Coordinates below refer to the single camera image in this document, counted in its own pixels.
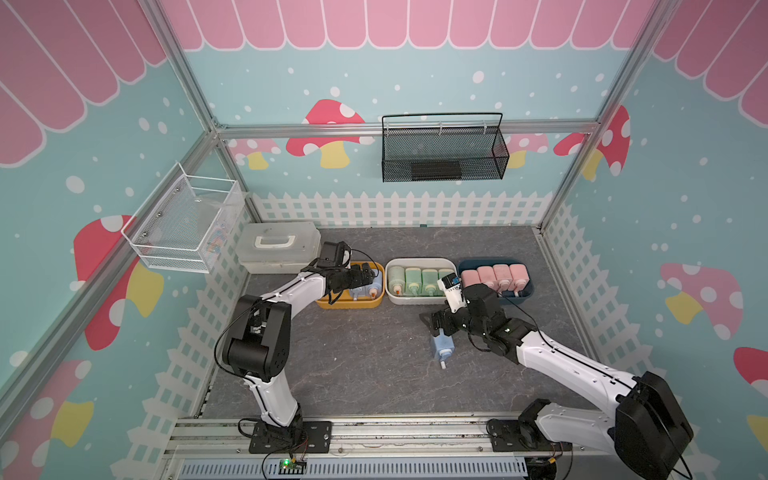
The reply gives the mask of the blue sharpener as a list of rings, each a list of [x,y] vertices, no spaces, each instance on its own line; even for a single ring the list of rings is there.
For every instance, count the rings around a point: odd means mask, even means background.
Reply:
[[[440,334],[432,338],[432,346],[434,359],[445,370],[446,362],[455,350],[453,339],[450,336]]]
[[[350,290],[350,296],[353,301],[367,300],[370,298],[370,288],[368,286],[352,288]]]
[[[376,270],[374,272],[374,279],[372,283],[365,287],[367,296],[371,300],[376,300],[377,298],[380,297],[382,293],[382,278],[383,278],[383,273],[380,270]]]

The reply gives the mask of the teal storage box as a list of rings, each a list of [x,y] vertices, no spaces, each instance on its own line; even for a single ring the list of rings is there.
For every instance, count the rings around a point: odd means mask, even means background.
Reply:
[[[463,260],[463,261],[461,261],[459,263],[459,265],[458,265],[459,277],[461,279],[461,272],[463,270],[466,270],[466,269],[475,269],[475,270],[477,270],[477,268],[479,266],[492,266],[493,267],[495,264],[499,264],[499,263],[501,263],[501,264],[508,264],[509,266],[511,264],[517,264],[517,263],[524,264],[521,261],[518,261],[518,260],[515,260],[515,259],[512,259],[512,258],[506,258],[506,257],[468,259],[468,260]],[[534,285],[533,285],[533,281],[531,280],[531,277],[530,277],[530,282],[528,283],[527,287],[525,288],[525,290],[524,290],[524,292],[523,292],[523,294],[521,296],[516,297],[514,295],[514,293],[510,290],[510,288],[509,288],[508,291],[503,292],[503,293],[498,293],[498,294],[501,297],[510,299],[513,304],[521,304],[527,298],[531,297],[533,295],[533,293],[534,293]]]

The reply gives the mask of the green sharpener bottom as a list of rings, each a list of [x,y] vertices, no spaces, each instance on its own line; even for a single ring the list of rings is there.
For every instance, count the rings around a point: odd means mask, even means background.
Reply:
[[[425,268],[422,270],[422,289],[421,295],[424,297],[434,297],[439,295],[438,288],[438,270]]]

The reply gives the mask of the pink sharpener bottom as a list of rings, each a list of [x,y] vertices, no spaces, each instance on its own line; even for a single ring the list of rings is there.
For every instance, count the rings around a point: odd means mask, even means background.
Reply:
[[[480,281],[494,291],[498,290],[498,279],[492,266],[479,266],[477,273]]]

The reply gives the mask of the pink sharpener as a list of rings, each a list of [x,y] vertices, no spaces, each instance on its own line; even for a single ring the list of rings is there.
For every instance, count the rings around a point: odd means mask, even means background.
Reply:
[[[466,269],[461,272],[461,281],[464,288],[481,283],[480,276],[475,269]]]
[[[479,266],[477,273],[480,281],[494,291],[498,290],[498,279],[492,266]]]
[[[525,288],[530,282],[530,276],[527,267],[524,264],[517,263],[509,266],[510,274],[512,277],[512,285],[510,290],[516,297],[523,294]]]
[[[514,284],[514,279],[508,264],[495,264],[493,272],[496,278],[496,291],[503,293],[509,290]]]

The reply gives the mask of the white storage box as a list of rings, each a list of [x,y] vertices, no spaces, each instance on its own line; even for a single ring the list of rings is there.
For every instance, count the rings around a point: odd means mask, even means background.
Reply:
[[[416,258],[395,258],[393,260],[390,260],[385,265],[385,277],[387,280],[385,291],[391,300],[392,303],[396,305],[439,305],[442,304],[445,300],[445,296],[443,292],[439,289],[439,295],[434,297],[424,297],[420,295],[419,297],[409,297],[405,295],[405,289],[404,294],[402,296],[394,296],[389,293],[388,291],[388,269],[390,266],[402,266],[404,269],[408,267],[417,267],[421,270],[425,268],[433,268],[433,269],[441,269],[441,268],[451,268],[457,273],[457,267],[455,264],[446,259],[446,258],[439,258],[439,257],[416,257]]]

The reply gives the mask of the yellow storage box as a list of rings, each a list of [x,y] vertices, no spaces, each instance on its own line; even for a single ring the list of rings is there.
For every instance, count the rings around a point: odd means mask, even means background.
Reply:
[[[320,300],[316,301],[316,304],[326,310],[350,310],[350,309],[372,309],[378,307],[385,296],[385,288],[384,288],[384,279],[385,279],[385,273],[384,273],[384,267],[377,263],[370,261],[362,262],[362,261],[353,261],[351,263],[351,270],[369,270],[371,273],[374,274],[376,270],[380,270],[383,273],[382,278],[382,293],[379,298],[376,300],[371,300],[370,298],[367,300],[359,300],[359,301],[353,301],[350,296],[350,290],[344,290],[339,298],[331,304],[330,301],[337,297],[336,294],[332,294],[331,296],[325,296],[321,298]]]

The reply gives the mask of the pale green sharpener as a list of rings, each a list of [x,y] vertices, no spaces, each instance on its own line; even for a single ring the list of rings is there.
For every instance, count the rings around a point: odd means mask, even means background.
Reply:
[[[402,266],[390,266],[388,269],[388,291],[394,296],[402,296],[405,289],[405,269]]]

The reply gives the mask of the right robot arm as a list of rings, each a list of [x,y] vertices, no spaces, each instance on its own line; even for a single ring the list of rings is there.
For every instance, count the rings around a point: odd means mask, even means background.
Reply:
[[[684,453],[694,432],[664,378],[651,371],[632,375],[562,345],[532,316],[507,316],[501,296],[483,283],[463,287],[451,274],[437,287],[446,305],[422,318],[433,336],[464,332],[470,342],[482,342],[479,351],[544,374],[593,406],[573,409],[538,399],[520,414],[521,426],[552,443],[613,453],[643,479],[692,478]]]

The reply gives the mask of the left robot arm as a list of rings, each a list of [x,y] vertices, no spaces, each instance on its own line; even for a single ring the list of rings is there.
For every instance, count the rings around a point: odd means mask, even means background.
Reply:
[[[294,317],[318,300],[334,304],[344,291],[370,286],[381,274],[370,256],[354,265],[355,252],[345,242],[325,242],[318,256],[285,285],[237,301],[215,344],[217,366],[244,382],[264,424],[295,432],[302,423],[300,405],[284,373]]]

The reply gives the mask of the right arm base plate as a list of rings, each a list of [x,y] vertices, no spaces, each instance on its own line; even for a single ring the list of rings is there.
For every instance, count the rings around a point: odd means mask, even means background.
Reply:
[[[569,443],[546,439],[532,422],[492,418],[486,423],[486,433],[494,452],[543,452],[559,457],[572,451]]]

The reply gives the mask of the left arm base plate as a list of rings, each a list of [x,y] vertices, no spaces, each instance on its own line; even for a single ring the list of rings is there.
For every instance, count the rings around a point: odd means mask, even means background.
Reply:
[[[248,435],[250,454],[317,453],[330,450],[333,424],[328,421],[308,421],[301,425],[278,427],[258,420]]]

